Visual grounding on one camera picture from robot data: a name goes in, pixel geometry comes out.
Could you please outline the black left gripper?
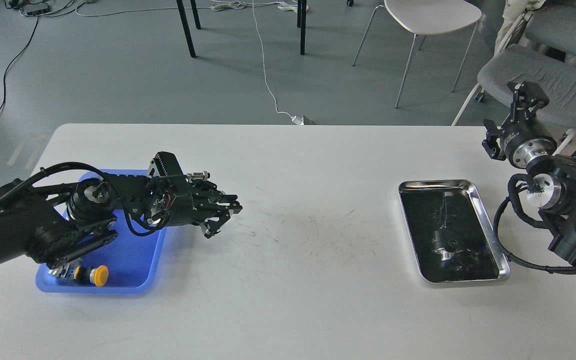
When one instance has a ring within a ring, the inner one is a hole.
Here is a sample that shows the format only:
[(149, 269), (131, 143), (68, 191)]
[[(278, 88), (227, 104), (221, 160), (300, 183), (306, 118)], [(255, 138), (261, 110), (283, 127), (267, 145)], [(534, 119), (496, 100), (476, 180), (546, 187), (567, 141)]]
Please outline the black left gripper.
[(192, 224), (199, 226), (204, 237), (210, 239), (233, 214), (239, 214), (243, 209), (236, 194), (226, 194), (210, 181), (167, 178), (161, 184), (173, 198), (167, 208), (166, 227)]

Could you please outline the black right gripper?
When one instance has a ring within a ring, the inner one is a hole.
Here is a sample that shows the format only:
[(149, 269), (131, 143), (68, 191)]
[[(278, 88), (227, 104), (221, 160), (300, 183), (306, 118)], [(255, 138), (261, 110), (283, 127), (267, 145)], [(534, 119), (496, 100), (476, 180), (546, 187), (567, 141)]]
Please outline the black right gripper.
[(507, 88), (512, 91), (510, 113), (500, 127), (493, 120), (483, 119), (486, 137), (482, 147), (490, 159), (508, 159), (515, 168), (526, 169), (534, 159), (553, 155), (558, 147), (551, 133), (537, 120), (537, 110), (548, 106), (550, 98), (539, 84), (531, 81), (509, 81)]

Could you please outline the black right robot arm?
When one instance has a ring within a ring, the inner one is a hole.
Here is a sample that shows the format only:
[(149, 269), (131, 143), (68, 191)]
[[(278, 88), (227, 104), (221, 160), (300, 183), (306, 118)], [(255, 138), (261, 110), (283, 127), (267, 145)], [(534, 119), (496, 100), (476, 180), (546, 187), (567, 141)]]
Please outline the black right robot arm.
[(507, 184), (508, 196), (493, 218), (493, 231), (507, 205), (519, 219), (533, 228), (550, 231), (549, 250), (567, 262), (567, 266), (539, 265), (512, 254), (503, 245), (503, 255), (525, 268), (550, 274), (576, 275), (576, 151), (566, 156), (556, 153), (557, 143), (537, 120), (537, 110), (549, 99), (534, 82), (508, 82), (512, 91), (510, 114), (498, 127), (484, 120), (486, 138), (482, 146), (491, 159), (508, 160), (517, 169)]

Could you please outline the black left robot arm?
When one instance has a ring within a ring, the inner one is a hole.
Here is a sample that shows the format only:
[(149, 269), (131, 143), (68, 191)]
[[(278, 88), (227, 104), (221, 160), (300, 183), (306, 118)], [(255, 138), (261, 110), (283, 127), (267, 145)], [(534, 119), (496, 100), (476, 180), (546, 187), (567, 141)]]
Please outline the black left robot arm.
[(174, 153), (156, 153), (144, 175), (60, 162), (0, 187), (0, 264), (27, 256), (60, 278), (96, 284), (98, 269), (73, 263), (116, 239), (116, 211), (137, 237), (193, 225), (209, 239), (242, 209), (210, 173), (184, 173)]

